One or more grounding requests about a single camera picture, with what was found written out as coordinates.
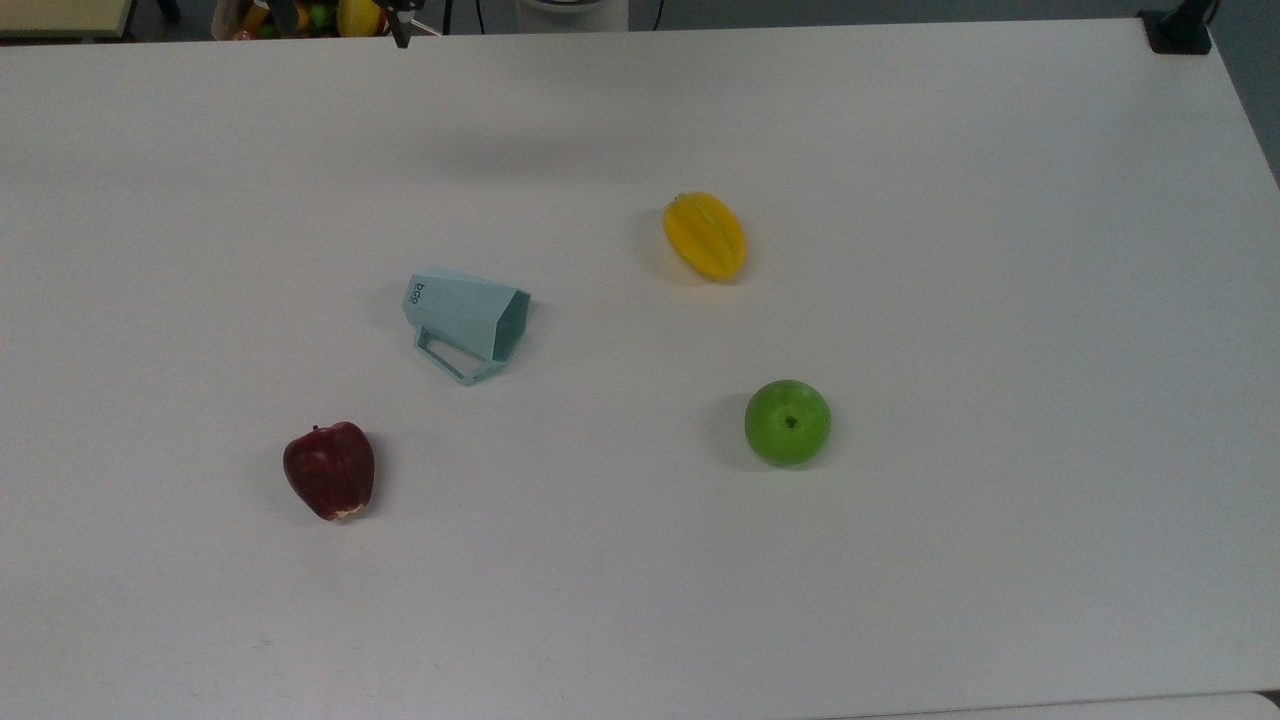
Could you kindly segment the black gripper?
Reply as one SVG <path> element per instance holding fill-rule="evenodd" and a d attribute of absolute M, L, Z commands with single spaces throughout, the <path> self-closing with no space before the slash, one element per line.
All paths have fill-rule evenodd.
<path fill-rule="evenodd" d="M 384 10 L 392 14 L 392 36 L 396 46 L 406 49 L 411 40 L 412 13 L 422 9 L 425 1 L 420 0 L 385 0 L 381 3 Z"/>

